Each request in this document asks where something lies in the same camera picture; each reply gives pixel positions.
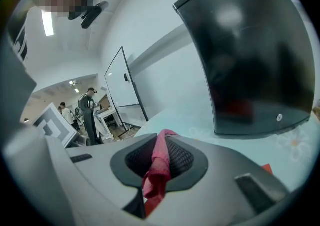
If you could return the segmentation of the ceiling light panel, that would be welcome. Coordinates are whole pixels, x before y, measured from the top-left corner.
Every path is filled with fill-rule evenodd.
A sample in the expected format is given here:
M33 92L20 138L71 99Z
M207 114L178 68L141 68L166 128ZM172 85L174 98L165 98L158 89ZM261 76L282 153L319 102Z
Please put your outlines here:
M42 10L41 15L46 36L54 35L52 12Z

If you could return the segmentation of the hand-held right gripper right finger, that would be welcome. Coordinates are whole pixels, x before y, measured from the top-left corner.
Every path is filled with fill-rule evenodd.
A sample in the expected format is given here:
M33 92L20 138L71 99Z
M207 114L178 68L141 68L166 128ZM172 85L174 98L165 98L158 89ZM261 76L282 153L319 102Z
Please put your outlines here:
M147 217L158 226L265 226L289 190L260 165L233 149L168 136L190 152L190 168L167 183L163 201Z

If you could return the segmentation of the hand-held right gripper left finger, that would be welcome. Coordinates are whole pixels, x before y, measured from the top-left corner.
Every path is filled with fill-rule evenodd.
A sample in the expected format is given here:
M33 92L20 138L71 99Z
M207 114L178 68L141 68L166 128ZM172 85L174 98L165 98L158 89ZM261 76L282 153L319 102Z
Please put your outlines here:
M142 177L126 165L126 156L156 134L110 144L63 148L47 137L54 171L71 209L66 226L159 226L145 218Z

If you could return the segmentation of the pink cloth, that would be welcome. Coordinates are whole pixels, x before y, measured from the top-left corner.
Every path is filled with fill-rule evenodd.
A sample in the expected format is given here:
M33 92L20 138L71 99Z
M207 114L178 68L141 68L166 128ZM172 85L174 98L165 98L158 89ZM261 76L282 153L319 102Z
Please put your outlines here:
M143 177L143 196L146 199L159 198L162 200L166 194L165 188L171 180L170 155L166 137L178 135L172 130L162 130L156 138L151 156L151 166Z

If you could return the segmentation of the whiteboard on black stand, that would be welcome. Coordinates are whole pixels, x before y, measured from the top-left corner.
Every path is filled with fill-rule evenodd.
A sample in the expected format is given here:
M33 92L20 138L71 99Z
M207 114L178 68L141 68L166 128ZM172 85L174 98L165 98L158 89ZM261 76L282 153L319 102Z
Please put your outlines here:
M128 76L128 82L124 79L124 73ZM112 59L104 78L124 133L129 134L133 127L142 128L149 118L132 78L123 47L120 47Z

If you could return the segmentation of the black mini fridge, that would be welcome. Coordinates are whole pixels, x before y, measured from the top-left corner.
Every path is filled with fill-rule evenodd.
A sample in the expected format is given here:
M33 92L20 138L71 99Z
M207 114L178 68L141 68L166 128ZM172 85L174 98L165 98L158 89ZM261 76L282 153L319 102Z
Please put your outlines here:
M216 135L262 137L309 121L315 60L292 0L178 0L173 7L201 61Z

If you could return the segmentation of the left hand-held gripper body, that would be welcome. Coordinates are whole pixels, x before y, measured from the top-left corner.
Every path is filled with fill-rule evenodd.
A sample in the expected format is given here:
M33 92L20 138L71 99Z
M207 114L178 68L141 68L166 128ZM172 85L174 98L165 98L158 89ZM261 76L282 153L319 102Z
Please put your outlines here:
M64 148L78 138L78 132L60 114L54 103L50 103L41 112L33 122L33 126L45 136L59 139Z

